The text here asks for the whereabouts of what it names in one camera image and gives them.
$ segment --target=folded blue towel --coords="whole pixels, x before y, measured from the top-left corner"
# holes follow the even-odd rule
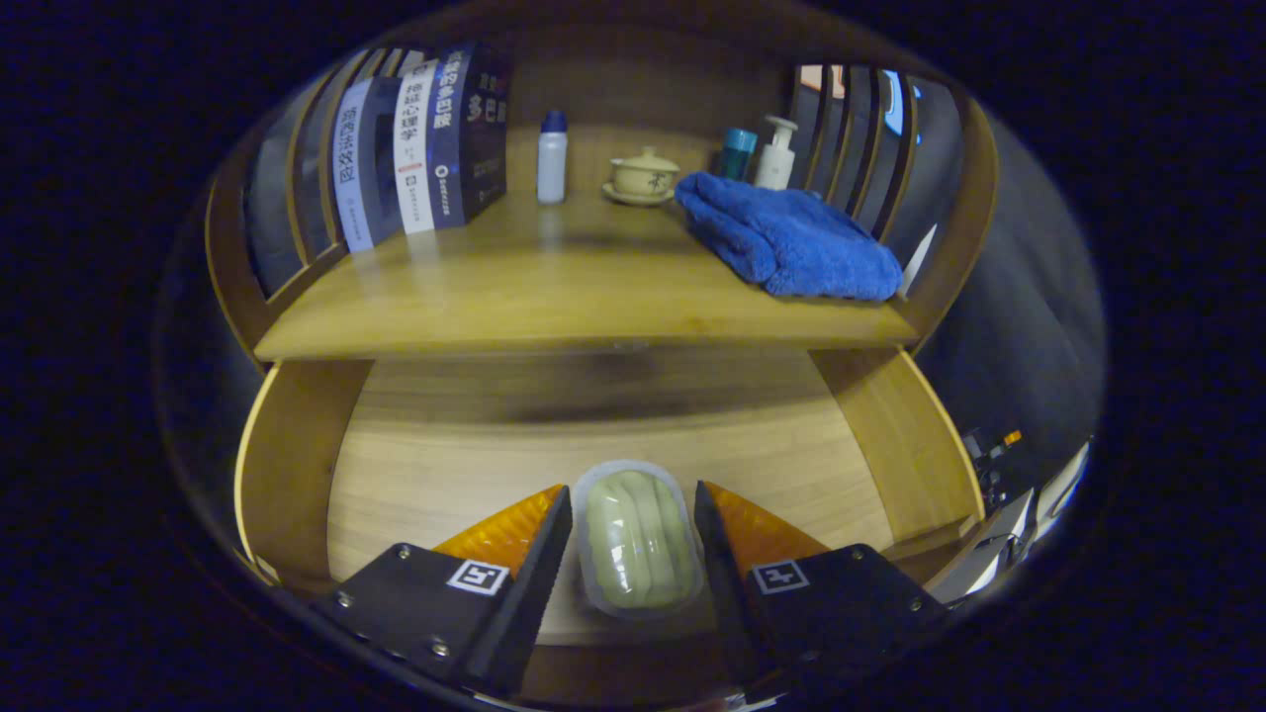
[[[809,193],[699,172],[676,195],[695,236],[770,294],[882,302],[901,286],[893,251]]]

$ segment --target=white plastic bottle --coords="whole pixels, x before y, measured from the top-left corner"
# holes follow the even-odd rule
[[[537,144],[537,203],[562,203],[567,177],[567,117],[549,111],[541,122]]]
[[[785,190],[791,180],[791,165],[795,163],[795,152],[790,148],[791,132],[799,127],[779,117],[765,117],[765,120],[774,124],[774,138],[761,148],[753,184],[757,188]]]

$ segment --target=green food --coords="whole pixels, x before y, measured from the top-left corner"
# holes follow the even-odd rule
[[[624,470],[594,483],[586,507],[594,578],[611,606],[663,608],[690,595],[699,573],[668,485]]]

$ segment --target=teal container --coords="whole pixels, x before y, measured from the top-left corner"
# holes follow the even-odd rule
[[[743,180],[747,163],[756,152],[756,134],[741,128],[725,132],[725,144],[720,151],[720,177]]]

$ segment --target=blue bottle cap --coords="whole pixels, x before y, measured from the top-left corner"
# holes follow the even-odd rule
[[[541,122],[541,133],[566,133],[567,115],[562,111],[549,111],[546,120]]]
[[[732,128],[725,132],[725,148],[751,153],[756,151],[756,134],[741,128]]]

